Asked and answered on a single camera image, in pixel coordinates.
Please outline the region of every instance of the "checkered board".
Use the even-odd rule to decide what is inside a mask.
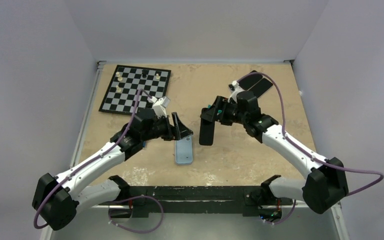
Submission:
[[[146,77],[142,77],[143,70],[147,72]],[[116,72],[120,73],[123,78],[122,81],[118,81]],[[117,65],[99,111],[131,115],[138,89],[144,89],[156,98],[165,96],[171,72],[171,70],[167,69]],[[117,92],[117,86],[121,88],[121,92]],[[152,103],[149,103],[147,98],[144,93],[141,94],[139,108],[152,106]]]

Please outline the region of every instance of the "gray wall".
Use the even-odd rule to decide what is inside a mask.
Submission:
[[[384,172],[384,1],[330,0],[294,70],[317,150]],[[342,202],[351,239],[384,239],[384,181]]]
[[[328,0],[65,0],[98,60],[295,59]]]
[[[0,239],[38,239],[38,178],[69,166],[95,63],[62,0],[0,0]]]

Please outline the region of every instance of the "robotic arm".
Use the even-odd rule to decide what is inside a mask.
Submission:
[[[257,97],[252,91],[241,89],[236,81],[229,87],[232,92],[229,98],[217,96],[212,106],[202,110],[200,133],[211,135],[200,134],[201,145],[212,145],[215,122],[226,126],[242,124],[248,135],[274,149],[304,177],[304,180],[287,179],[280,175],[271,177],[261,184],[260,196],[263,199],[290,198],[305,201],[310,209],[322,214],[347,196],[349,191],[345,172],[314,161],[324,160],[328,164],[343,167],[339,159],[327,159],[285,132],[278,121],[261,113]],[[311,157],[302,150],[311,153]]]
[[[122,138],[128,124],[82,163],[56,176],[47,173],[39,179],[32,206],[53,230],[65,227],[84,209],[131,197],[129,191],[125,191],[129,185],[119,176],[110,177],[99,185],[89,184],[139,152],[144,141],[157,138],[165,141],[181,140],[193,134],[183,125],[176,112],[171,114],[173,125],[170,124],[166,113],[170,99],[152,97],[150,101],[153,103],[152,108],[138,108]]]

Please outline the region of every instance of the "chessboard border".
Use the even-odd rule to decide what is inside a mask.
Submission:
[[[112,85],[113,79],[115,79],[115,77],[116,77],[117,69],[119,69],[119,68],[135,68],[135,69],[140,68],[140,69],[144,69],[144,70],[154,70],[154,71],[159,71],[159,72],[168,72],[168,75],[167,75],[167,78],[166,78],[166,81],[165,81],[164,90],[162,91],[162,96],[164,97],[166,95],[167,88],[169,87],[170,76],[172,75],[172,71],[171,70],[169,70],[169,69],[162,69],[162,68],[144,67],[144,66],[117,65],[115,67],[114,72],[112,73],[111,79],[109,80],[109,85],[106,88],[105,94],[103,96],[102,102],[101,102],[99,110],[98,110],[99,112],[108,113],[108,114],[126,115],[126,116],[131,116],[132,115],[131,112],[120,112],[120,111],[116,111],[116,110],[105,110],[105,109],[102,109],[104,107],[104,104],[105,104],[105,99],[107,99],[108,92],[110,91],[110,87]]]

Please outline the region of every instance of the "wooden table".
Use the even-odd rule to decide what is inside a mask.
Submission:
[[[213,146],[198,143],[201,109],[217,95],[228,97],[228,84],[252,70],[271,76],[280,87],[286,113],[286,130],[304,145],[314,149],[307,117],[290,64],[124,64],[171,70],[166,95],[171,99],[168,113],[194,132],[193,163],[175,164],[174,141],[155,139],[128,161],[93,182],[98,184],[119,175],[131,186],[240,186],[259,185],[275,174],[302,179],[300,173],[280,154],[247,135],[243,126],[216,124]],[[103,113],[98,109],[116,64],[106,64],[93,102],[84,136],[80,162],[94,154],[130,116]],[[258,100],[261,111],[282,121],[279,96],[274,87]]]

